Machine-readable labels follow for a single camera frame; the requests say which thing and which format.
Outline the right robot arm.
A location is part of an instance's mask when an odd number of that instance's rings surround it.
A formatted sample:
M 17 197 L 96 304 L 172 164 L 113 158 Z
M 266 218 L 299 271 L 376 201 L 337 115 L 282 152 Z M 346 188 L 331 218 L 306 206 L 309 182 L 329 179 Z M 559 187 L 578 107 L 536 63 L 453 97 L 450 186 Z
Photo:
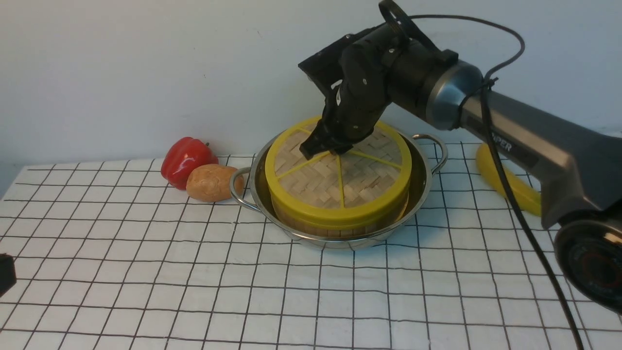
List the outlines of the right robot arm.
M 344 153 L 371 135 L 391 103 L 441 130 L 486 139 L 480 70 L 429 41 L 386 27 L 341 37 L 298 67 L 325 96 L 304 157 Z M 496 149 L 541 185 L 541 224 L 559 224 L 554 252 L 586 297 L 621 312 L 621 140 L 488 93 Z

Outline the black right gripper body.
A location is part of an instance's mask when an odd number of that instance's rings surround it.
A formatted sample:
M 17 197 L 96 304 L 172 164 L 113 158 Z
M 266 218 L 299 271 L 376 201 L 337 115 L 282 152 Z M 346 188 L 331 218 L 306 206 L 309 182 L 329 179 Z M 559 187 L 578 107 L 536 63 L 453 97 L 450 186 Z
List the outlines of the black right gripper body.
M 400 41 L 397 34 L 367 34 L 344 49 L 340 58 L 344 78 L 328 99 L 318 131 L 351 141 L 373 133 L 389 104 L 384 56 Z

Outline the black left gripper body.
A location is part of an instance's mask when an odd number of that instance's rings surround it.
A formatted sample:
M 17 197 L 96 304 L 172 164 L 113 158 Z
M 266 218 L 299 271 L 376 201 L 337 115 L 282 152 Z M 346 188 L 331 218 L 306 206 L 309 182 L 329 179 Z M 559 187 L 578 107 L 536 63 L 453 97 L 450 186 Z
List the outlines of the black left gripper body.
M 16 283 L 14 258 L 6 253 L 0 254 L 0 296 L 5 295 Z

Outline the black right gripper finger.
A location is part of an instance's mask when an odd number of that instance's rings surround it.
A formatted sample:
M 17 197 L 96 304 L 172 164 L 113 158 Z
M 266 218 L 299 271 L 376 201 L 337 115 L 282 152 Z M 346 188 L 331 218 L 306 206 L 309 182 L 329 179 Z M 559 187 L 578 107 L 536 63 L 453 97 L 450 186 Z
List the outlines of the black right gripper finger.
M 333 137 L 324 131 L 314 131 L 299 146 L 299 151 L 306 160 L 311 160 L 323 152 L 333 152 L 336 148 Z
M 355 142 L 351 140 L 340 140 L 336 138 L 333 138 L 331 142 L 333 146 L 331 149 L 331 153 L 334 155 L 342 155 L 346 153 L 347 151 L 351 150 L 353 148 L 353 145 L 355 144 Z

